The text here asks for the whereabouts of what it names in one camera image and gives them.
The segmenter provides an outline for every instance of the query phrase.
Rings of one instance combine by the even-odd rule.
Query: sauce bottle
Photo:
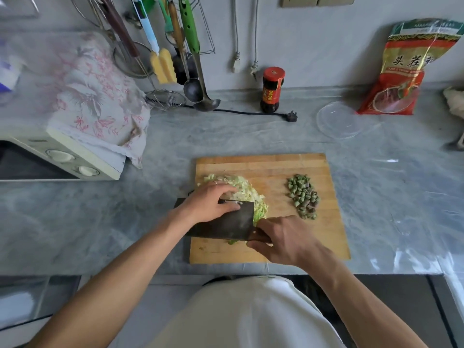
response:
[[[272,114],[279,108],[280,90],[285,71],[280,67],[268,67],[263,74],[263,97],[261,109],[264,113]]]

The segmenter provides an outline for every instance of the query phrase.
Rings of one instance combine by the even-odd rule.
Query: white shirt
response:
[[[212,283],[146,348],[345,347],[293,283],[276,276]]]

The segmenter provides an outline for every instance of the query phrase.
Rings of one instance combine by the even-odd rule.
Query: yellow sponge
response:
[[[177,77],[174,72],[173,59],[171,58],[171,54],[167,49],[161,49],[159,51],[159,60],[161,61],[161,66],[163,67],[163,72],[167,80],[169,82],[177,82]]]
[[[151,63],[151,66],[153,67],[153,72],[156,75],[156,78],[158,79],[159,83],[160,84],[168,83],[169,81],[167,80],[164,74],[163,67],[161,66],[160,58],[158,57],[156,52],[152,51],[151,56],[150,56],[150,63]]]
[[[159,56],[152,51],[150,62],[160,84],[177,82],[171,54],[167,49],[161,49]]]

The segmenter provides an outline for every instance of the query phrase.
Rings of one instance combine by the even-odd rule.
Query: hand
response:
[[[236,193],[237,189],[230,184],[208,182],[190,194],[177,209],[191,220],[192,225],[214,220],[226,212],[240,209],[240,205],[233,201],[218,204],[221,195],[227,192]]]
[[[320,251],[330,252],[298,216],[262,218],[256,227],[270,237],[272,246],[255,240],[246,245],[272,263],[298,266],[307,271],[308,263],[314,262]]]

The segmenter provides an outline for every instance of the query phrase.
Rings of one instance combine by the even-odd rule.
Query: floral cloth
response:
[[[102,34],[41,33],[13,44],[25,54],[26,66],[41,76],[38,90],[48,97],[45,110],[52,112],[48,126],[124,154],[142,168],[150,107],[135,81],[114,65]],[[31,53],[40,56],[31,58]]]

